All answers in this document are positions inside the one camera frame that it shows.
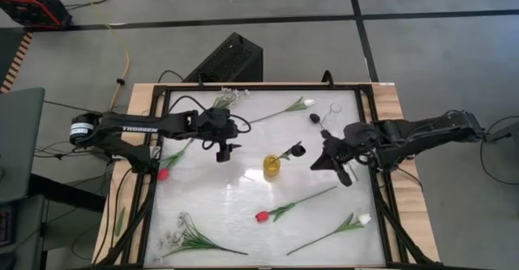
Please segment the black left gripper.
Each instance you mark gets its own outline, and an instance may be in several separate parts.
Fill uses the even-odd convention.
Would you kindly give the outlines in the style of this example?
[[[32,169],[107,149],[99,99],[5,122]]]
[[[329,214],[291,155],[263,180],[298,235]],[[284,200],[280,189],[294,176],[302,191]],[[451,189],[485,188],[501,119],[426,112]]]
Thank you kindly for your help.
[[[238,137],[238,127],[230,118],[228,109],[210,108],[197,117],[197,139],[202,140],[202,149],[209,150],[219,145],[217,162],[226,162],[230,153],[241,144],[228,144],[228,139]]]

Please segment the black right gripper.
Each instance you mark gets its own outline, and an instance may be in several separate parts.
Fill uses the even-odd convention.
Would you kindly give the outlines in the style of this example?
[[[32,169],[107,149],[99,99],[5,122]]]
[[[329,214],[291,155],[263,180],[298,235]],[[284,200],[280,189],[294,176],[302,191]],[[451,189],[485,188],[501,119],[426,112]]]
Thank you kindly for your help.
[[[344,137],[339,139],[329,131],[322,131],[323,151],[311,165],[311,170],[333,170],[342,185],[351,186],[353,181],[350,174],[345,171],[344,165],[352,160],[369,165],[375,158],[377,134],[375,129],[365,122],[349,124],[343,133]]]

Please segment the long-stemmed black flower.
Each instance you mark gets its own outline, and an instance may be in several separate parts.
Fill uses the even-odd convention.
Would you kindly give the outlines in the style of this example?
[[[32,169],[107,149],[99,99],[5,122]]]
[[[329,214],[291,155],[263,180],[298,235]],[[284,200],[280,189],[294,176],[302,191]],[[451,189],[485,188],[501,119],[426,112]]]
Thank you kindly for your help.
[[[320,116],[310,114],[310,120],[321,127],[320,134],[324,139],[322,153],[329,155],[333,160],[334,172],[337,173],[339,181],[344,186],[351,186],[353,181],[350,174],[344,169],[344,165],[354,158],[353,147],[343,139],[339,139],[326,130],[320,121]]]

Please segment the white blossom spray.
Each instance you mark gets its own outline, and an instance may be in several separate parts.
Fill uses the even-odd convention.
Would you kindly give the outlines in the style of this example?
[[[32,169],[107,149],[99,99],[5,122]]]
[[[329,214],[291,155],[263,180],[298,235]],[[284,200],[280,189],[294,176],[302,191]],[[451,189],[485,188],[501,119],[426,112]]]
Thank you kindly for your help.
[[[236,105],[241,99],[250,95],[248,89],[222,88],[219,95],[215,98],[212,107],[217,109],[230,109]]]
[[[170,255],[184,251],[224,251],[239,255],[248,255],[243,251],[236,251],[216,244],[204,235],[195,225],[188,212],[180,212],[177,217],[177,229],[167,232],[158,241],[159,253],[153,256],[154,263],[162,263]]]

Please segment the white artificial tulip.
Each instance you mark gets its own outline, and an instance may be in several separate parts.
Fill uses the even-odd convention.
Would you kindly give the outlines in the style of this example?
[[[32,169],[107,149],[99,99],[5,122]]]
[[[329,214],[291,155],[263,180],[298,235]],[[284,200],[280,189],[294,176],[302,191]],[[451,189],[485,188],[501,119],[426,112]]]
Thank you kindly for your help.
[[[334,234],[338,234],[344,231],[352,230],[352,229],[362,229],[365,228],[366,225],[371,221],[371,215],[369,213],[365,213],[359,216],[354,216],[353,213],[351,213],[336,229],[331,231],[328,234],[325,234],[324,236],[314,239],[308,243],[305,243],[292,251],[289,251],[286,255],[292,255],[293,253],[300,251],[301,249],[308,247],[310,245],[313,245],[317,242],[320,242],[324,240],[325,238],[328,238]]]
[[[252,123],[256,123],[256,122],[261,122],[263,120],[266,120],[266,119],[269,119],[269,118],[273,118],[273,117],[276,117],[277,115],[288,113],[288,112],[295,112],[295,111],[309,109],[314,104],[315,104],[315,100],[313,100],[313,99],[306,99],[304,97],[300,97],[292,105],[288,106],[287,108],[285,108],[285,109],[283,109],[283,110],[281,110],[279,112],[276,112],[276,113],[273,113],[273,114],[269,114],[267,116],[263,116],[261,118],[257,118],[255,120],[249,121],[249,123],[252,124]]]

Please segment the red artificial tulip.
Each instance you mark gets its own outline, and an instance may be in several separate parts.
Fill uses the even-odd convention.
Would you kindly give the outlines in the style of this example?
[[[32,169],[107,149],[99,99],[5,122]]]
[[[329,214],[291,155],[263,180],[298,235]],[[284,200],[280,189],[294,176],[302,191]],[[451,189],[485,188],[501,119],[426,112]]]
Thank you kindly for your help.
[[[190,139],[181,150],[160,161],[160,169],[157,174],[157,179],[159,181],[165,181],[169,177],[170,169],[173,168],[182,159],[186,150],[192,143],[193,139]]]
[[[275,222],[277,220],[279,220],[283,215],[285,215],[290,209],[294,208],[296,205],[302,203],[302,202],[305,202],[305,201],[308,201],[309,199],[313,199],[317,196],[320,196],[324,193],[327,193],[331,190],[334,190],[335,188],[337,188],[337,186],[331,186],[325,190],[322,190],[322,191],[319,191],[313,195],[310,195],[310,196],[307,196],[303,199],[300,199],[300,200],[297,200],[297,201],[294,201],[294,202],[291,202],[291,203],[288,203],[284,206],[280,206],[279,208],[275,208],[273,210],[270,210],[270,211],[261,211],[261,212],[258,212],[256,215],[255,215],[255,219],[256,219],[256,222],[257,223],[264,223],[266,221],[268,221],[270,218],[272,218],[272,221]]]

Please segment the yellow glass vase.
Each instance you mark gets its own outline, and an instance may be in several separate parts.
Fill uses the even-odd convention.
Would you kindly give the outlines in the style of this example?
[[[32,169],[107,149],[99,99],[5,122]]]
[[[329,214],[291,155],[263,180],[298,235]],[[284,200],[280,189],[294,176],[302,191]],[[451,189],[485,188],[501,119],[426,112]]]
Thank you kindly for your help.
[[[265,176],[269,178],[276,177],[279,174],[280,167],[281,161],[277,156],[268,155],[264,158],[263,171]]]

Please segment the clear glass vase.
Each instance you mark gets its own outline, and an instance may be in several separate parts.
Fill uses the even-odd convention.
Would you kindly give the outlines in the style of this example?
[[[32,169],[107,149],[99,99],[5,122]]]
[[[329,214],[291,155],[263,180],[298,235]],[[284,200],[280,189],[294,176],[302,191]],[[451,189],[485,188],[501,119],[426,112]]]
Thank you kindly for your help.
[[[338,102],[333,102],[329,106],[328,112],[324,116],[324,127],[327,130],[332,130],[336,127],[338,118],[341,116],[342,106]]]

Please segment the black perforated computer case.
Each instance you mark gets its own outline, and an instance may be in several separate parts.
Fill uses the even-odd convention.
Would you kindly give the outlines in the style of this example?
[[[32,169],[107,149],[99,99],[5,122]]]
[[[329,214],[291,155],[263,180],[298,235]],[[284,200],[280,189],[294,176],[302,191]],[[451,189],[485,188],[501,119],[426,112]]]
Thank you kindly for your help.
[[[233,32],[210,53],[183,83],[262,82],[264,50]]]

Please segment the loose green leaf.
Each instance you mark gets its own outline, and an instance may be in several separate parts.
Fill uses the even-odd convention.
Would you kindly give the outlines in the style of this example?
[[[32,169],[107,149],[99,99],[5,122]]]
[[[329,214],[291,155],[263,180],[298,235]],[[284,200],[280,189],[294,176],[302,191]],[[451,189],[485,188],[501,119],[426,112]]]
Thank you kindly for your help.
[[[119,236],[120,233],[121,233],[121,230],[122,230],[122,223],[123,223],[123,220],[124,220],[124,217],[125,217],[125,213],[126,213],[126,208],[123,207],[120,212],[118,213],[118,216],[117,216],[117,219],[116,219],[116,223],[115,223],[115,226],[114,226],[114,235],[115,236]]]

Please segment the grey monitor back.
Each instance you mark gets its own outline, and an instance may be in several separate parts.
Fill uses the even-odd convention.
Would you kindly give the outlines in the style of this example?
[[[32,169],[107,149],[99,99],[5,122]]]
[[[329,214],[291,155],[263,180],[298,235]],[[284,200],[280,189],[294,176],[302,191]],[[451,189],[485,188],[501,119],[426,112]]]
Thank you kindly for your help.
[[[45,90],[0,94],[0,204],[28,191]]]

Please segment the black orange striped floor mat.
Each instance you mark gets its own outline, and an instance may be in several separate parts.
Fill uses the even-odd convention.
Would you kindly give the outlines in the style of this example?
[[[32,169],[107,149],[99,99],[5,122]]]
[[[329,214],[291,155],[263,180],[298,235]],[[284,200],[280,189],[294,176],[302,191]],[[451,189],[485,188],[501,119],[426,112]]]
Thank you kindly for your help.
[[[0,30],[0,94],[13,88],[32,38],[32,32]]]

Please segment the grey cabinet with keypad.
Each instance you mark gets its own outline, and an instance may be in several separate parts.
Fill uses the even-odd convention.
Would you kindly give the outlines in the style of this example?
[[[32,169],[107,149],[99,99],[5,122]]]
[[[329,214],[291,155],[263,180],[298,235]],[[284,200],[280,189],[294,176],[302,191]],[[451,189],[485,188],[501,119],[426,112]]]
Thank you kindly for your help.
[[[40,195],[0,205],[0,270],[40,270],[44,209]]]

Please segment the red and black machine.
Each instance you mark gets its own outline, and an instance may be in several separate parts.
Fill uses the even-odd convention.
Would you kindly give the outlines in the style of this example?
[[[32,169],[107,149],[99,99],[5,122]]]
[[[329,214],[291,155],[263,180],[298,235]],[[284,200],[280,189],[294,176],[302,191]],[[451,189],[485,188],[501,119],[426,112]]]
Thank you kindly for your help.
[[[0,0],[0,9],[26,28],[66,29],[72,21],[61,0]]]

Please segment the black aluminium table frame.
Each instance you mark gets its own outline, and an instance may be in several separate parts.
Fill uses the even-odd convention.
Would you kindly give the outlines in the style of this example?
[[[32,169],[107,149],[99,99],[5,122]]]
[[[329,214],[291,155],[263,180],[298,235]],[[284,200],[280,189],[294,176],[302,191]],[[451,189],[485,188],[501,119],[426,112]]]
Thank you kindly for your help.
[[[365,120],[402,118],[397,88],[393,83],[357,83],[362,92],[361,117]],[[130,211],[122,218],[122,228],[131,236],[111,267],[136,268],[144,261],[145,239],[151,212],[140,213],[147,196],[154,192],[154,182],[148,177],[129,176],[130,165],[119,161],[114,166],[113,184],[106,197],[93,261],[100,263],[118,241],[112,234],[118,222],[118,211],[126,205]],[[419,263],[418,255],[433,262],[439,256],[432,232],[423,192],[419,187],[414,161],[404,161],[398,176],[370,173],[376,219],[381,234],[387,267],[403,269]]]

